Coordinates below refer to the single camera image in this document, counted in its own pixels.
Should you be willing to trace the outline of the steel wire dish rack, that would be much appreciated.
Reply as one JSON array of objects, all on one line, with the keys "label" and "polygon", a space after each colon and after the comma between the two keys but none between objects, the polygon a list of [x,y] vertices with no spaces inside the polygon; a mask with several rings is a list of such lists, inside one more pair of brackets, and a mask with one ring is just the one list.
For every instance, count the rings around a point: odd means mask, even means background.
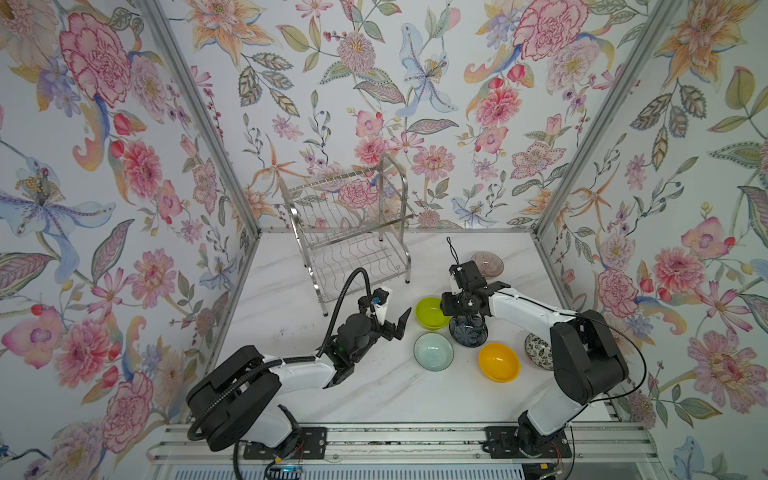
[{"label": "steel wire dish rack", "polygon": [[288,219],[322,314],[329,316],[346,277],[362,267],[372,285],[412,279],[404,239],[415,216],[405,168],[389,154],[375,165],[289,187],[278,182]]}]

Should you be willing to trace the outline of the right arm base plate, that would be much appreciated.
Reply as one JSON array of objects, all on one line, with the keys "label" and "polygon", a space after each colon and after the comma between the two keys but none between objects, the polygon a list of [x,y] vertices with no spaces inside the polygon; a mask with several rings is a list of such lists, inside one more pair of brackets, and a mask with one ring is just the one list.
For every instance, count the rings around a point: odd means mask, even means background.
[{"label": "right arm base plate", "polygon": [[542,436],[532,427],[518,432],[516,425],[488,426],[484,428],[482,449],[492,459],[569,459],[573,456],[566,431],[560,429]]}]

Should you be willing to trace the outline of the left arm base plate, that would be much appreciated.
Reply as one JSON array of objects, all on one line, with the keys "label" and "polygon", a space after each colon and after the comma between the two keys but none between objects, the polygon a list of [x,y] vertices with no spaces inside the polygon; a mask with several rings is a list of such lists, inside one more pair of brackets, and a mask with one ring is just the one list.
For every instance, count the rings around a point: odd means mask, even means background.
[{"label": "left arm base plate", "polygon": [[267,447],[258,442],[247,442],[243,449],[244,460],[323,460],[327,447],[326,427],[301,427],[291,433],[277,447]]}]

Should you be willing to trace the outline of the lime green bowl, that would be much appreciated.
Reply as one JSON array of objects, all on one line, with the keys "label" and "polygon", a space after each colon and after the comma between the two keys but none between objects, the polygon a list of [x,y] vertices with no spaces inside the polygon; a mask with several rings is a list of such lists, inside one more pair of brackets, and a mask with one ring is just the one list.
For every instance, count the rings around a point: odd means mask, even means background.
[{"label": "lime green bowl", "polygon": [[426,330],[438,331],[449,325],[451,318],[443,314],[438,297],[421,299],[415,309],[418,323]]}]

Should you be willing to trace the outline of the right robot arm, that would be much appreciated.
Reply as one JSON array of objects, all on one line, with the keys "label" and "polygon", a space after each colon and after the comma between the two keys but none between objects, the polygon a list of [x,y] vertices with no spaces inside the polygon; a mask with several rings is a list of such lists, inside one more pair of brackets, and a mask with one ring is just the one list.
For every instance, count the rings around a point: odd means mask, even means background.
[{"label": "right robot arm", "polygon": [[445,315],[505,320],[550,345],[555,385],[518,418],[512,441],[518,451],[541,455],[590,402],[628,378],[625,358],[600,313],[563,310],[504,282],[488,283],[473,261],[452,265],[449,275],[451,290],[441,295]]}]

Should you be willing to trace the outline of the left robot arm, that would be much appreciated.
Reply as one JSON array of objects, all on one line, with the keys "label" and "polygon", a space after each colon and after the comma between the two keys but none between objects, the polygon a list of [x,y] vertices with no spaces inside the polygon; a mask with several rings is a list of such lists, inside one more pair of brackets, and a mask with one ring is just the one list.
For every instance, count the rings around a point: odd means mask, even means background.
[{"label": "left robot arm", "polygon": [[355,313],[312,355],[268,358],[252,345],[240,348],[188,392],[193,421],[187,439],[205,441],[213,452],[247,442],[277,456],[291,454],[303,429],[278,397],[343,383],[378,340],[403,338],[410,314],[392,323]]}]

